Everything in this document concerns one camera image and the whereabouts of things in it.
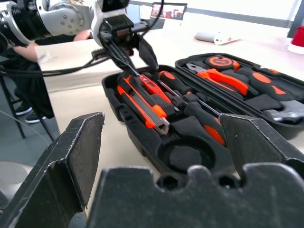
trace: black pants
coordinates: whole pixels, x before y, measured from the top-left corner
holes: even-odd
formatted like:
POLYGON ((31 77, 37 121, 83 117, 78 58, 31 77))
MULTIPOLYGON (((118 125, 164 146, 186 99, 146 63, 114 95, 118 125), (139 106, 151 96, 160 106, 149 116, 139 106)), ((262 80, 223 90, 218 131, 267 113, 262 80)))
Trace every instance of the black pants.
MULTIPOLYGON (((21 61, 14 61, 10 66, 5 68, 18 69, 25 71, 40 71, 37 63, 30 62, 24 58, 21 61)), ((23 101, 28 101, 34 106, 36 112, 47 118, 54 116, 52 106, 48 97, 46 85, 42 77, 35 76, 14 76, 12 80, 17 88, 15 94, 23 101)))

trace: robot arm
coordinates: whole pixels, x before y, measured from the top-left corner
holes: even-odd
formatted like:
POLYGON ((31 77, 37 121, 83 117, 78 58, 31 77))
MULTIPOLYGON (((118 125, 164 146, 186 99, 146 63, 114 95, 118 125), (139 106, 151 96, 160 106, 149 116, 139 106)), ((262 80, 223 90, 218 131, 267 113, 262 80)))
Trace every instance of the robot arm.
POLYGON ((148 23, 134 24, 125 14, 129 0, 18 0, 0 3, 0 53, 15 46, 59 35, 76 35, 91 29, 95 42, 122 70, 138 74, 129 56, 137 48, 140 57, 158 67, 151 46, 138 35, 148 23))

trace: black cable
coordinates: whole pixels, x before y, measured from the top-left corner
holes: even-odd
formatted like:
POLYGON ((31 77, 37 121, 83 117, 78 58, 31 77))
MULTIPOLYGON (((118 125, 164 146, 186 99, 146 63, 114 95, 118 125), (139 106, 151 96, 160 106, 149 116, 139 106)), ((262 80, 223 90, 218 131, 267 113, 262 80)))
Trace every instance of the black cable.
POLYGON ((157 14, 157 16, 156 16, 155 21, 147 28, 147 30, 145 30, 145 31, 142 33, 142 36, 146 35, 146 34, 152 29, 152 27, 156 24, 156 22, 158 21, 158 19, 159 19, 160 16, 161 16, 161 13, 162 13, 164 4, 165 4, 165 0, 161 0, 160 11, 158 12, 158 14, 157 14))
POLYGON ((26 71, 26 70, 14 70, 14 69, 7 69, 4 68, 2 71, 3 72, 8 72, 8 73, 24 73, 24 74, 51 74, 51 73, 58 73, 58 72, 70 72, 70 71, 74 71, 74 70, 79 70, 81 68, 84 68, 88 65, 90 65, 93 62, 93 59, 91 59, 89 62, 87 62, 86 64, 84 64, 83 66, 78 66, 78 67, 74 67, 74 68, 66 68, 66 69, 59 69, 59 70, 47 70, 47 71, 26 71))
POLYGON ((107 61, 109 58, 106 57, 102 60, 99 60, 95 63, 88 62, 87 64, 80 66, 80 67, 74 67, 70 69, 63 69, 63 70, 53 70, 53 71, 24 71, 24 70, 11 70, 11 69, 0 69, 0 75, 2 76, 29 76, 29 77, 51 77, 51 76, 59 76, 59 75, 65 75, 65 74, 71 74, 73 72, 79 71, 81 69, 89 68, 92 66, 95 66, 97 64, 103 63, 107 61))

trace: pliers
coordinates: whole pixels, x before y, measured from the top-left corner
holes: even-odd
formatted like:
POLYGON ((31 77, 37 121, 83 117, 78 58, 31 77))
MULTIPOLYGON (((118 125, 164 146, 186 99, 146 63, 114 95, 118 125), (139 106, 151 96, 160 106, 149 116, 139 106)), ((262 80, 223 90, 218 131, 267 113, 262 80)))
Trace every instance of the pliers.
POLYGON ((258 91, 252 88, 251 86, 247 85, 246 83, 232 77, 229 75, 225 75, 216 69, 204 69, 200 66, 197 66, 192 63, 186 64, 187 68, 189 70, 194 70, 197 72, 197 75, 201 78, 204 78, 206 80, 209 80, 219 86, 221 86, 222 89, 228 90, 230 92, 235 92, 235 90, 221 84, 225 83, 227 85, 232 86, 233 88, 236 88, 237 91, 242 94, 243 96, 257 96, 259 95, 258 91))

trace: chair leg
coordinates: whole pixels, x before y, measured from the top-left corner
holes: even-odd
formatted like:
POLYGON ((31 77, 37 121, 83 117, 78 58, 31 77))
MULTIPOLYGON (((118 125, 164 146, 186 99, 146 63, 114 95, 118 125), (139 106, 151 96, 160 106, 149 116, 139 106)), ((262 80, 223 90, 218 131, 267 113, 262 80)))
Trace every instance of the chair leg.
POLYGON ((38 116, 39 116, 39 120, 40 120, 40 122, 41 122, 43 128, 46 130, 47 134, 49 135, 50 139, 51 139, 52 142, 53 142, 55 139, 54 139, 54 137, 53 137, 51 131, 49 130, 48 125, 46 124, 46 122, 42 119, 42 117, 41 117, 39 114, 38 114, 38 116))
MULTIPOLYGON (((9 108, 10 108, 10 111, 11 111, 13 117, 16 118, 16 119, 18 119, 18 117, 17 117, 17 115, 16 115, 16 113, 15 113, 14 106, 13 106, 11 100, 10 100, 10 92, 9 92, 9 90, 7 89, 6 85, 5 85, 3 76, 0 76, 0 84, 1 84, 1 86, 2 86, 2 89, 3 89, 3 92, 4 92, 5 98, 6 98, 7 102, 8 102, 8 104, 9 104, 9 108)), ((19 128, 19 132, 20 132, 20 134, 21 134, 21 137, 22 137, 23 139, 25 139, 25 135, 24 135, 23 129, 22 129, 22 127, 21 127, 21 124, 20 124, 18 121, 16 121, 16 124, 17 124, 17 127, 19 128)))

